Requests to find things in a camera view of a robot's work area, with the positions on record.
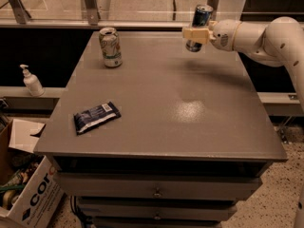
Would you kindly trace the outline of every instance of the bottle pump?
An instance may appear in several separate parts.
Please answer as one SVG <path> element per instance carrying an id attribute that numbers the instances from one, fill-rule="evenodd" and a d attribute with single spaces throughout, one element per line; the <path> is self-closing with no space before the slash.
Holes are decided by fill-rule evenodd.
<path id="1" fill-rule="evenodd" d="M 32 96 L 41 96 L 45 92 L 45 90 L 41 86 L 37 76 L 29 72 L 28 70 L 29 66 L 27 65 L 20 65 L 20 68 L 23 69 L 23 75 L 25 76 L 23 82 L 28 88 L 29 93 Z"/>

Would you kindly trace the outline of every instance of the cardboard box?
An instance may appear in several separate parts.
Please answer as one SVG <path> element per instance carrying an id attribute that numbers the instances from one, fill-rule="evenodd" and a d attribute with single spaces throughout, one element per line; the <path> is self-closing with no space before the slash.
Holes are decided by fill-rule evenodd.
<path id="1" fill-rule="evenodd" d="M 0 133 L 0 184 L 5 184 L 14 170 L 10 165 L 11 123 Z M 56 210 L 64 192 L 53 180 L 55 168 L 44 157 L 20 197 L 10 210 L 0 207 L 0 227 L 44 228 Z"/>

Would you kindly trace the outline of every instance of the can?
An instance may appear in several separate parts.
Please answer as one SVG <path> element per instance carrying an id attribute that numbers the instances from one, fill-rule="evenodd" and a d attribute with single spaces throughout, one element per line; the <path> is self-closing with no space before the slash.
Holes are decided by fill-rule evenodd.
<path id="1" fill-rule="evenodd" d="M 193 28 L 203 28 L 208 26 L 212 12 L 213 8 L 209 5 L 197 5 L 191 26 Z M 193 42 L 191 40 L 188 40 L 186 43 L 186 48 L 192 52 L 200 51 L 201 46 L 201 43 Z"/>
<path id="2" fill-rule="evenodd" d="M 118 67 L 123 63 L 120 38 L 115 28 L 102 28 L 99 31 L 99 42 L 107 67 Z"/>

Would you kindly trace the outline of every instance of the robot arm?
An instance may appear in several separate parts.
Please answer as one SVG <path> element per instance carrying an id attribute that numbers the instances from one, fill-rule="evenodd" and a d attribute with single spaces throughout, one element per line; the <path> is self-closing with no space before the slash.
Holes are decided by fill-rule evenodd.
<path id="1" fill-rule="evenodd" d="M 285 66 L 304 110 L 304 31 L 290 17 L 268 26 L 235 20 L 210 22 L 208 28 L 186 28 L 183 36 L 221 50 L 237 51 L 270 67 Z"/>

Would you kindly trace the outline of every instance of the bottle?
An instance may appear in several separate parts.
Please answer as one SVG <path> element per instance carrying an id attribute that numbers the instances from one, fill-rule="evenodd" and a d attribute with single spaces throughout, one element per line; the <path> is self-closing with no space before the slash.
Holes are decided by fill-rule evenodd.
<path id="1" fill-rule="evenodd" d="M 40 84 L 40 81 L 38 80 L 37 76 L 34 74 L 31 74 L 28 70 L 29 66 L 27 65 L 20 65 L 20 68 L 23 69 L 23 75 L 25 76 L 23 82 L 25 83 L 26 87 L 29 90 L 29 93 L 32 96 L 40 96 L 43 93 L 45 93 L 45 90 Z"/>

